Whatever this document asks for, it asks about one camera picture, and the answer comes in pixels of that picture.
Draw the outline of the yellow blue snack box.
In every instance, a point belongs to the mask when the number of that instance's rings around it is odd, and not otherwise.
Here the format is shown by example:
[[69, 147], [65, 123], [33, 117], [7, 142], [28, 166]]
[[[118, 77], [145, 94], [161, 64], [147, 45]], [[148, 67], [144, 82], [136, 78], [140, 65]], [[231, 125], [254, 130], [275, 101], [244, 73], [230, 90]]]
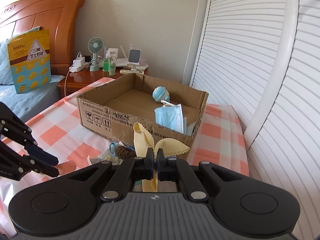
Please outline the yellow blue snack box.
[[33, 30], [15, 36], [7, 45], [16, 93], [40, 88], [51, 81], [50, 31]]

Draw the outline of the green cosmetic tube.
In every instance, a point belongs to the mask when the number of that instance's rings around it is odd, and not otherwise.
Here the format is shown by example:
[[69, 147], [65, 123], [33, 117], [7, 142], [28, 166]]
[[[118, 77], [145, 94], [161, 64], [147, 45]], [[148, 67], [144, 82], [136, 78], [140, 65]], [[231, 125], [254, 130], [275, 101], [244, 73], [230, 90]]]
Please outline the green cosmetic tube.
[[116, 74], [116, 62], [117, 62], [117, 58], [115, 56], [109, 57], [109, 67], [108, 67], [109, 76], [115, 76], [115, 74]]

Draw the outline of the white remote control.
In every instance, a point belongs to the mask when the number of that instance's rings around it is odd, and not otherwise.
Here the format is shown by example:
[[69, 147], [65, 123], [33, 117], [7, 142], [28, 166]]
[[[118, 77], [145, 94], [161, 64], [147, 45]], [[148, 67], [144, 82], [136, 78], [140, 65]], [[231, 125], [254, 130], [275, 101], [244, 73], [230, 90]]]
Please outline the white remote control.
[[144, 71], [141, 70], [128, 70], [128, 69], [121, 69], [120, 74], [126, 75], [126, 74], [141, 74], [144, 75]]

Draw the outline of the blue round plush toy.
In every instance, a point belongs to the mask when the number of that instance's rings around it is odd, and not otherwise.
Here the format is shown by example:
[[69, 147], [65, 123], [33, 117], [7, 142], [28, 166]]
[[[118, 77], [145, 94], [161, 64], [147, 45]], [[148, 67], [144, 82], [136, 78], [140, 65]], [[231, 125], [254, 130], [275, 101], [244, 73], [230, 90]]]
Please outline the blue round plush toy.
[[152, 93], [152, 97], [156, 102], [170, 101], [170, 94], [165, 87], [156, 87]]

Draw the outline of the blue grey bedsheet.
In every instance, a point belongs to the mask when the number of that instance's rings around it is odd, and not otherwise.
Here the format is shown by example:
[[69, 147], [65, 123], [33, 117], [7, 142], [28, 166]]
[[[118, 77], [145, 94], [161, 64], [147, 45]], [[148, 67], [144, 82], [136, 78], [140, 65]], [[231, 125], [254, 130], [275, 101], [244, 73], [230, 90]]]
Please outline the blue grey bedsheet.
[[1, 42], [1, 102], [23, 122], [60, 99], [50, 66], [49, 31], [35, 27]]

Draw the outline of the green mini desk fan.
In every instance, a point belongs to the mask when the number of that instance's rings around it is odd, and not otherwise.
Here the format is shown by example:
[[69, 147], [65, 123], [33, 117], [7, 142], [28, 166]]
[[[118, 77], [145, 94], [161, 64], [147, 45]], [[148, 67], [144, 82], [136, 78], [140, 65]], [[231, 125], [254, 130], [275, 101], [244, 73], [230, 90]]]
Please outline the green mini desk fan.
[[88, 42], [88, 50], [90, 53], [92, 53], [92, 59], [91, 59], [91, 65], [90, 65], [90, 71], [91, 72], [97, 72], [99, 70], [99, 53], [104, 48], [104, 41], [100, 37], [93, 37]]

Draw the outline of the brown cardboard box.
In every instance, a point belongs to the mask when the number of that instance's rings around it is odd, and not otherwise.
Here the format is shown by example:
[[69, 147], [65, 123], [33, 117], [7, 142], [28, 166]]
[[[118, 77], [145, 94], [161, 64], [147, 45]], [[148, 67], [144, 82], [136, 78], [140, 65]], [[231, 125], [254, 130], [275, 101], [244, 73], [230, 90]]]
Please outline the brown cardboard box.
[[[152, 93], [162, 86], [170, 95], [170, 103], [182, 106], [191, 135], [178, 133], [155, 122], [155, 109], [162, 107]], [[191, 87], [141, 74], [126, 74], [77, 96], [80, 124], [113, 141], [133, 146], [133, 124], [142, 124], [155, 142], [176, 139], [191, 147], [200, 127], [208, 93]]]

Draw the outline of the white phone stand mirror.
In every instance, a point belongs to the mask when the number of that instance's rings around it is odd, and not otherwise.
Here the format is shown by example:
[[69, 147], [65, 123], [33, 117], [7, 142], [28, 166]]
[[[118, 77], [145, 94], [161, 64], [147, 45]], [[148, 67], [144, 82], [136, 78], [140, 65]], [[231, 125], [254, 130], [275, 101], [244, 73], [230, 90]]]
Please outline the white phone stand mirror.
[[136, 70], [136, 66], [140, 63], [141, 51], [139, 49], [131, 49], [129, 51], [128, 65], [132, 70]]

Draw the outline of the wooden nightstand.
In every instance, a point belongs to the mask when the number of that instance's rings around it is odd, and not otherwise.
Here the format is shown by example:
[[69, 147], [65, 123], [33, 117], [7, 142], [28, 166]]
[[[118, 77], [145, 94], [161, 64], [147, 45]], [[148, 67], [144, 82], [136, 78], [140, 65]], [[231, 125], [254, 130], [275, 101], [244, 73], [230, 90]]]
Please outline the wooden nightstand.
[[61, 80], [58, 84], [61, 97], [62, 98], [65, 97], [65, 93], [67, 95], [72, 94], [86, 87], [87, 85], [94, 83], [95, 81], [98, 81], [103, 77], [110, 77], [112, 79], [117, 79], [122, 76], [120, 74], [121, 69], [123, 69], [123, 67], [116, 68], [115, 76], [109, 76], [108, 72], [103, 72], [102, 69], [100, 69], [97, 72], [90, 72], [88, 68], [85, 68], [82, 71], [77, 73], [68, 74], [67, 78]]

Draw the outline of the blue surgical face mask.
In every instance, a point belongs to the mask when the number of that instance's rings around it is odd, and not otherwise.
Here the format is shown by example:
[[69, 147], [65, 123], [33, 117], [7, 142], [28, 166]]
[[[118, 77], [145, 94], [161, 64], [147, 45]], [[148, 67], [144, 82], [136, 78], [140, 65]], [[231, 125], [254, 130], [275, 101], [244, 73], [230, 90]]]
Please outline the blue surgical face mask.
[[195, 123], [187, 126], [187, 117], [183, 115], [182, 105], [174, 105], [165, 100], [162, 100], [161, 103], [163, 106], [155, 109], [155, 122], [175, 132], [191, 135]]

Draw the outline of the wooden bed headboard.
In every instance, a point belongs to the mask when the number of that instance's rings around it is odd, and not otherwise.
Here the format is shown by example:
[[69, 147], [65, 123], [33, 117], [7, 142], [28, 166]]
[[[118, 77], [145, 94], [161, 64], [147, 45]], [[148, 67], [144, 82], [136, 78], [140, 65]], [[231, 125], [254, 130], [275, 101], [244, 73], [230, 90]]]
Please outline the wooden bed headboard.
[[50, 67], [66, 75], [75, 52], [75, 22], [85, 0], [20, 0], [1, 9], [1, 32], [15, 36], [35, 27], [50, 31]]

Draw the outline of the white power strip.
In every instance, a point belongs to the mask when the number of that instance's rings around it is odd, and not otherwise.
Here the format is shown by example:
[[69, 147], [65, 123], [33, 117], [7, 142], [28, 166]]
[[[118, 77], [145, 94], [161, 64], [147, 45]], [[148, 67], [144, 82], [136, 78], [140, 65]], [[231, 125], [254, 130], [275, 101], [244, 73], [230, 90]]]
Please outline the white power strip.
[[77, 54], [76, 59], [73, 60], [73, 63], [69, 68], [69, 71], [71, 73], [77, 73], [77, 72], [80, 72], [83, 69], [87, 68], [88, 65], [89, 64], [87, 62], [85, 62], [85, 57], [82, 55], [81, 52], [79, 52]]

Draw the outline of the yellow cleaning cloth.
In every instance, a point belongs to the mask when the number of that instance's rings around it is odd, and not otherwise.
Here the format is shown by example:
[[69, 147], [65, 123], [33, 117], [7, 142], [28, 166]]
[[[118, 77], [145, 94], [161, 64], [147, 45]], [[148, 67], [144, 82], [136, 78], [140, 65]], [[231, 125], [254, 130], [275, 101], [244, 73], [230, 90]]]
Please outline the yellow cleaning cloth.
[[155, 144], [155, 141], [151, 133], [142, 124], [138, 122], [135, 122], [133, 124], [133, 130], [133, 142], [136, 151], [136, 156], [138, 157], [146, 157], [147, 151], [149, 149], [152, 149], [154, 159], [157, 159], [157, 152], [160, 148], [163, 150], [165, 157], [185, 154], [190, 150], [190, 147], [172, 138], [161, 139]]

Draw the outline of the white louvered closet door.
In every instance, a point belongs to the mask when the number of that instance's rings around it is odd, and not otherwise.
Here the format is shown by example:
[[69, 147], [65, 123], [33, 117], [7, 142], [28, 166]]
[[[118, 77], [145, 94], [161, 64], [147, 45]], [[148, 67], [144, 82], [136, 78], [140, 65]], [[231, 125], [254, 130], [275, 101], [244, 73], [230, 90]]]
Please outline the white louvered closet door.
[[319, 0], [208, 0], [190, 85], [209, 94], [189, 161], [281, 187], [319, 236]]

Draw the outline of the brown knitted scrunchie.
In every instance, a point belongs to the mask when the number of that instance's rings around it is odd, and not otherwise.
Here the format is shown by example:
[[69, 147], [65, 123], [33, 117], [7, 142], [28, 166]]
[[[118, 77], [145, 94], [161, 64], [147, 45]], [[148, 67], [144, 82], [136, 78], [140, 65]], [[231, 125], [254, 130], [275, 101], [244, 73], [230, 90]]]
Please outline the brown knitted scrunchie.
[[115, 154], [119, 159], [129, 159], [136, 157], [136, 152], [125, 146], [117, 146]]

